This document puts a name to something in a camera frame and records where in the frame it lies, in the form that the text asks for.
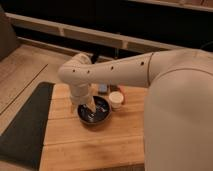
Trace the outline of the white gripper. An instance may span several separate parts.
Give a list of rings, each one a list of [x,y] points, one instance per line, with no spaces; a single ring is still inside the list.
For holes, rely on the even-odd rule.
[[[71,113],[75,113],[76,105],[87,104],[87,108],[91,115],[96,113],[96,106],[94,103],[90,103],[92,95],[90,92],[89,84],[70,85],[70,99],[71,99]]]

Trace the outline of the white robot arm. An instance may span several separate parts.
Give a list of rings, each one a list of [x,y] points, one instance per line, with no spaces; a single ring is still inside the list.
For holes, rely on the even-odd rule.
[[[71,101],[88,85],[144,87],[145,171],[213,171],[213,52],[178,49],[92,64],[77,54],[59,69]]]

